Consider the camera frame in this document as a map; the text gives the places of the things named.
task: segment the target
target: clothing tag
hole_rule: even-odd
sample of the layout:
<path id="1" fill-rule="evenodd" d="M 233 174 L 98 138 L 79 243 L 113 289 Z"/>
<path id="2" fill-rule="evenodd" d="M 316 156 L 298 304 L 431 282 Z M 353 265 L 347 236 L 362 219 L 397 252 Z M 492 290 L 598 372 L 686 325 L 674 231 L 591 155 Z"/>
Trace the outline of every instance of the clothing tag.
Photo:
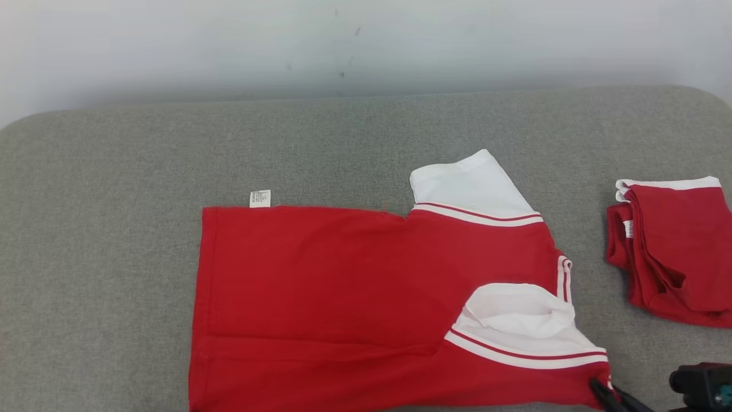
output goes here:
<path id="1" fill-rule="evenodd" d="M 249 195 L 249 207 L 269 207 L 272 202 L 272 191 L 253 191 Z"/>
<path id="2" fill-rule="evenodd" d="M 633 221 L 623 221 L 623 224 L 625 225 L 625 237 L 632 238 L 633 237 Z"/>

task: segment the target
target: gray cushion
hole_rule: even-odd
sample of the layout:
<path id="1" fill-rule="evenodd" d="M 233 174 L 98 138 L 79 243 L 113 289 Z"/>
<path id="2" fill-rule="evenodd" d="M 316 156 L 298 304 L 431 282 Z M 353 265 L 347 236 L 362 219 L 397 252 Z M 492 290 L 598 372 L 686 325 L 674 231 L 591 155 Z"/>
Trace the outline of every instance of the gray cushion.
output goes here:
<path id="1" fill-rule="evenodd" d="M 668 375 L 680 364 L 732 362 L 732 330 L 631 307 L 624 275 L 604 260 L 605 208 L 622 177 L 712 174 L 730 199 L 731 137 L 721 100 L 670 86 L 22 119 L 0 131 L 2 408 L 185 410 L 203 206 L 246 205 L 250 191 L 271 189 L 273 205 L 404 214 L 411 170 L 481 148 L 574 261 L 578 326 L 608 349 L 614 382 L 659 410 L 678 407 Z"/>

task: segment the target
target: red and white striped trim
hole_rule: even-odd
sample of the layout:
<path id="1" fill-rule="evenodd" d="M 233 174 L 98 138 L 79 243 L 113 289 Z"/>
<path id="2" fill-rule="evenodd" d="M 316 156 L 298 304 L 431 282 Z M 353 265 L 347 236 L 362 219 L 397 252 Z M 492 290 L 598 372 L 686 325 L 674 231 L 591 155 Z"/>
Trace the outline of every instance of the red and white striped trim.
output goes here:
<path id="1" fill-rule="evenodd" d="M 572 277 L 572 261 L 564 256 L 560 256 L 556 263 L 556 297 L 561 300 L 572 303 L 572 290 L 570 282 Z"/>
<path id="2" fill-rule="evenodd" d="M 589 347 L 571 353 L 528 353 L 489 343 L 465 331 L 451 329 L 445 340 L 482 358 L 527 369 L 566 369 L 598 362 L 608 362 L 608 353 L 601 347 Z"/>
<path id="3" fill-rule="evenodd" d="M 484 215 L 473 210 L 466 210 L 455 206 L 432 202 L 417 203 L 414 205 L 412 210 L 425 210 L 427 212 L 437 213 L 439 215 L 449 216 L 462 221 L 484 224 L 487 226 L 516 227 L 544 221 L 539 213 L 524 216 L 512 216 L 508 218 L 497 218 L 495 216 Z"/>

